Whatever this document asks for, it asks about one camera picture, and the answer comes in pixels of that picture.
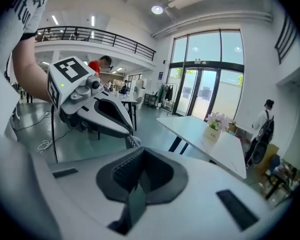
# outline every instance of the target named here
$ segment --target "black sleeve trim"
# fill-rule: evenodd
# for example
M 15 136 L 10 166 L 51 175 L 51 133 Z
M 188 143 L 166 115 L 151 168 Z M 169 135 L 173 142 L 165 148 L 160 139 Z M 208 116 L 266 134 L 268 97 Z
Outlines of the black sleeve trim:
M 29 38 L 32 38 L 32 37 L 35 37 L 37 34 L 38 34 L 38 31 L 36 31 L 36 32 L 34 32 L 34 33 L 24 33 L 24 34 L 21 36 L 20 41 L 26 40 L 26 39 L 29 39 Z

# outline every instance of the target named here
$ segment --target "round ceiling light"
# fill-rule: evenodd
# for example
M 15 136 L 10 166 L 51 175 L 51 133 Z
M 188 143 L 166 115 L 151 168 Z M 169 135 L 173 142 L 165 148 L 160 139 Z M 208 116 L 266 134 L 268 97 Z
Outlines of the round ceiling light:
M 162 14 L 164 12 L 164 9 L 162 9 L 161 6 L 154 6 L 151 8 L 151 11 L 154 13 L 154 14 Z
M 236 48 L 234 48 L 234 51 L 237 52 L 237 53 L 241 53 L 242 49 L 237 46 Z

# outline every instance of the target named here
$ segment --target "red shirt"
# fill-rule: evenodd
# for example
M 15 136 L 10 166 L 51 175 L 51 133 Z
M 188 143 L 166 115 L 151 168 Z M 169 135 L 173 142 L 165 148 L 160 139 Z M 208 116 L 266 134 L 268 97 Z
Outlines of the red shirt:
M 99 66 L 99 62 L 97 60 L 90 61 L 88 66 L 90 68 L 92 68 L 95 72 L 97 72 L 98 75 L 100 76 L 100 66 Z

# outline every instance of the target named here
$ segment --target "black hair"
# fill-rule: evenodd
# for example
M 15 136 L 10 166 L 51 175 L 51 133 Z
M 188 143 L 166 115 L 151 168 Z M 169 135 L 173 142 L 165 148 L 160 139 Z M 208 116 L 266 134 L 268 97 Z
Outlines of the black hair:
M 273 100 L 267 99 L 264 106 L 267 106 L 268 108 L 272 109 L 274 104 L 275 104 L 275 102 Z
M 99 60 L 105 60 L 109 64 L 109 66 L 112 64 L 112 59 L 107 55 L 102 56 Z

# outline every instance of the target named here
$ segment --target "green tree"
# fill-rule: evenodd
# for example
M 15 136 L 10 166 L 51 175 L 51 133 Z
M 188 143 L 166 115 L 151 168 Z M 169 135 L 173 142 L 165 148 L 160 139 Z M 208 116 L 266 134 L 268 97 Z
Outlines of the green tree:
M 243 75 L 239 75 L 238 76 L 238 81 L 239 81 L 239 83 L 237 84 L 237 86 L 242 86 L 242 84 L 244 82 L 244 76 Z
M 173 78 L 180 79 L 182 77 L 182 68 L 176 68 L 175 71 L 176 71 L 176 76 L 174 76 Z M 194 74 L 195 71 L 194 70 L 187 70 L 186 73 L 187 74 Z

